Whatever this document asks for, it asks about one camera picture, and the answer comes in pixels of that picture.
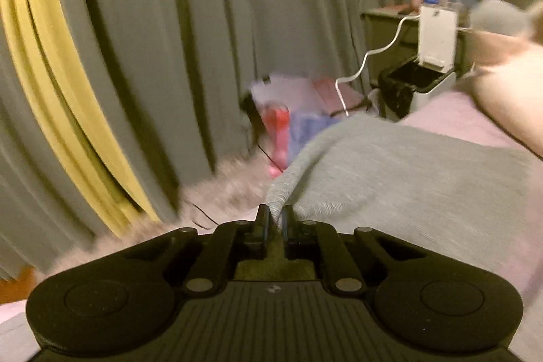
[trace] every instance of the ribbed black surface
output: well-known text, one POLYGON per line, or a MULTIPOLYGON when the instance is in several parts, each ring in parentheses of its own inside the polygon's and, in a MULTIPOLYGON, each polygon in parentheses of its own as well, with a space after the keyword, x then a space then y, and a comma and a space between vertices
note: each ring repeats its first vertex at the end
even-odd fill
MULTIPOLYGON (((43 352, 37 361, 75 358, 43 352)), ((399 344, 373 322, 364 304, 328 294, 319 282, 231 282, 210 299, 189 301, 166 333, 109 358, 154 362, 470 362, 518 361, 503 349, 442 357, 399 344)))

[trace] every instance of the gray blanket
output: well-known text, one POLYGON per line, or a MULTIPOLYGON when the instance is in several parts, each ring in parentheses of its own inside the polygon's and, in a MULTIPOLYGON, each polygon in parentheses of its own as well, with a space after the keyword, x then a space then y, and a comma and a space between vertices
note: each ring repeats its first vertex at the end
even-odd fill
MULTIPOLYGON (((525 299, 525 319, 511 349, 536 361, 543 336, 537 275, 533 267, 530 274, 519 272, 521 261, 514 259, 522 253, 519 235, 532 226, 525 206, 533 164, 523 151, 359 115, 307 145, 273 183, 267 202, 276 221, 292 204, 299 219, 325 221, 344 233, 370 226, 506 277, 525 299)), ((268 276, 309 272, 278 256, 268 276)))

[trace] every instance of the round joint cover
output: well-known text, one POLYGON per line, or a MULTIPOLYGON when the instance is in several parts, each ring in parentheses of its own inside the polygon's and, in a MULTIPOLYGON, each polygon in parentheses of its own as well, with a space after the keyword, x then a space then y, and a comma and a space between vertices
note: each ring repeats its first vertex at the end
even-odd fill
POLYGON ((400 339, 447 353, 495 347, 522 319, 522 300, 510 283, 447 258, 399 264, 377 288, 374 307, 400 339))
POLYGON ((42 347, 93 357, 158 336, 174 307, 172 288, 152 263, 108 257, 43 281, 26 317, 42 347))

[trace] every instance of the wooden floor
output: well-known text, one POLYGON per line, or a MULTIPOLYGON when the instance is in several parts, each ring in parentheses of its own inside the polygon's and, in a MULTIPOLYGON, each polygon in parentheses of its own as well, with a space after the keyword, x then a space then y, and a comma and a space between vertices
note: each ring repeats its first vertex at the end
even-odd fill
POLYGON ((0 281, 0 304, 26 299, 34 287, 36 287, 34 269, 25 267, 17 280, 0 281))

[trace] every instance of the yellow curtain panel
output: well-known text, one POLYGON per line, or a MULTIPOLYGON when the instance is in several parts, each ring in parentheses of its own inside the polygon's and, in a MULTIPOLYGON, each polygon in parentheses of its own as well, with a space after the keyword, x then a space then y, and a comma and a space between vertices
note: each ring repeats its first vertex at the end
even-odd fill
POLYGON ((158 220, 92 91, 60 0, 0 0, 0 14, 34 116, 90 206, 117 235, 138 206, 158 220))

